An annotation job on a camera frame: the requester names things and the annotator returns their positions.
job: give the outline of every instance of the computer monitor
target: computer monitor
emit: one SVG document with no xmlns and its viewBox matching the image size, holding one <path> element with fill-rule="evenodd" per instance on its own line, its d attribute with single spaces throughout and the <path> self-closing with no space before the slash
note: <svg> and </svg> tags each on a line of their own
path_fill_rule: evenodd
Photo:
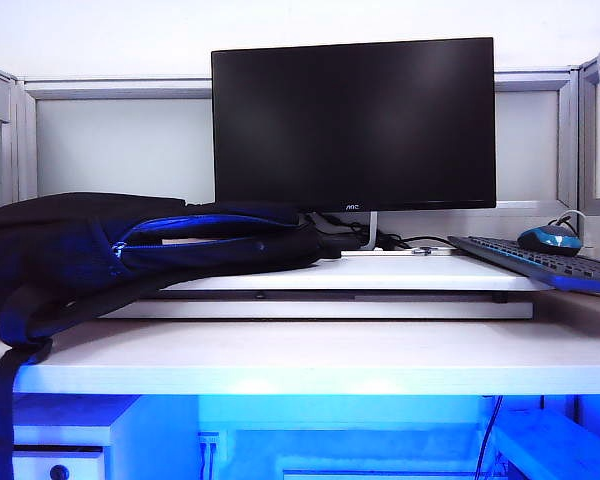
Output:
<svg viewBox="0 0 600 480">
<path fill-rule="evenodd" d="M 493 39 L 214 51 L 217 201 L 494 207 Z"/>
</svg>

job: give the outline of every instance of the black keyboard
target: black keyboard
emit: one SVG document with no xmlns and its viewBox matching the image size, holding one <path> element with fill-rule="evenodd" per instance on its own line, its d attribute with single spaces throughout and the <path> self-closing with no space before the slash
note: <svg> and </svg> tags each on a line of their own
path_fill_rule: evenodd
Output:
<svg viewBox="0 0 600 480">
<path fill-rule="evenodd" d="M 520 248 L 513 240 L 449 237 L 449 241 L 459 249 L 559 290 L 600 293 L 600 261 L 598 260 L 533 252 Z"/>
</svg>

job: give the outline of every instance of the computer mouse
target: computer mouse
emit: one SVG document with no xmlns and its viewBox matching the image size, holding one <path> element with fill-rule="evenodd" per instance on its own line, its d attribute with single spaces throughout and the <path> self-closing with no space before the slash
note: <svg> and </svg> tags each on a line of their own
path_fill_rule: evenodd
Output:
<svg viewBox="0 0 600 480">
<path fill-rule="evenodd" d="M 520 234 L 518 245 L 534 252 L 573 257 L 582 248 L 578 236 L 566 227 L 543 225 Z"/>
</svg>

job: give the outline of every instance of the backpack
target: backpack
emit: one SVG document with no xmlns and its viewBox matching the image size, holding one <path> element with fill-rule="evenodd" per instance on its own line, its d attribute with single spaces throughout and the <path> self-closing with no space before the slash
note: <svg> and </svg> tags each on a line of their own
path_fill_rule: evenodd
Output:
<svg viewBox="0 0 600 480">
<path fill-rule="evenodd" d="M 286 207 L 66 193 L 0 208 L 0 480 L 13 479 L 13 384 L 52 336 L 169 285 L 301 268 L 338 253 Z"/>
</svg>

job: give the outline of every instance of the desk surface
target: desk surface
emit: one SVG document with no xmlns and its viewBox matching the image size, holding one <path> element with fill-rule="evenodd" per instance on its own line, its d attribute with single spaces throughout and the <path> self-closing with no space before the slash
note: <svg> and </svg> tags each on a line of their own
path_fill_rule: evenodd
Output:
<svg viewBox="0 0 600 480">
<path fill-rule="evenodd" d="M 0 355 L 5 351 L 0 343 Z M 600 323 L 97 320 L 24 367 L 22 392 L 600 393 Z"/>
</svg>

